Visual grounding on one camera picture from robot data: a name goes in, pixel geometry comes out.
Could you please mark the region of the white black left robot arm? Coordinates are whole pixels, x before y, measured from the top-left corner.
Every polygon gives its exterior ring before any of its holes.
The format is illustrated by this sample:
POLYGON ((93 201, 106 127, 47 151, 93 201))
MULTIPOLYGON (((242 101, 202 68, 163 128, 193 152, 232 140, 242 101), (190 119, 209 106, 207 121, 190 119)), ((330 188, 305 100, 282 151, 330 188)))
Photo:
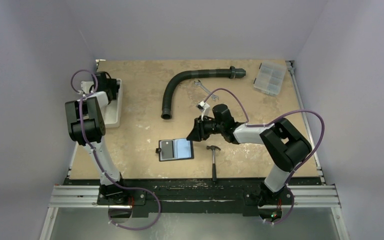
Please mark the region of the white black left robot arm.
POLYGON ((103 111, 111 102, 120 100, 121 84, 106 71, 92 74, 89 91, 79 90, 79 100, 64 104, 69 137, 84 147, 99 172, 99 197, 118 205, 126 203, 129 191, 111 159, 105 144, 106 124, 103 111))

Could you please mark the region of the black card holder wallet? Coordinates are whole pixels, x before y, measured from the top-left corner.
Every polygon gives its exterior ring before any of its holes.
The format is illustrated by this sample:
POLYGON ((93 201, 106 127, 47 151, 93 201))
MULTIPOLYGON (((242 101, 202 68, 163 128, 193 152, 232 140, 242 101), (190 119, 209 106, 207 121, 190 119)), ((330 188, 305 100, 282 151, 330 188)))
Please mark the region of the black card holder wallet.
POLYGON ((155 149, 155 153, 158 155, 158 160, 160 162, 194 159, 194 147, 193 147, 192 141, 189 141, 186 138, 165 139, 165 140, 173 140, 174 159, 166 160, 166 161, 160 160, 160 151, 161 151, 160 142, 163 141, 163 140, 160 140, 158 142, 158 147, 155 149))

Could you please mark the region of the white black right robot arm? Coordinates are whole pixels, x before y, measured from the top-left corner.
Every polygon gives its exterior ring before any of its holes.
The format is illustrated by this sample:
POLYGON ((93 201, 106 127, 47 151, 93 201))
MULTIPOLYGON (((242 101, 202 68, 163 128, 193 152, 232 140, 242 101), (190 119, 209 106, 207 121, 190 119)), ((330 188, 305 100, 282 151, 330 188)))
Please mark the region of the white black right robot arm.
POLYGON ((312 151, 308 140, 284 117, 268 124, 248 124, 235 121, 225 104, 212 108, 213 117, 207 115, 210 106, 206 102, 201 101, 196 107, 201 115, 194 119, 188 141, 201 142, 220 134, 231 144, 265 146, 274 165, 261 185, 259 197, 268 204, 280 198, 290 174, 312 151))

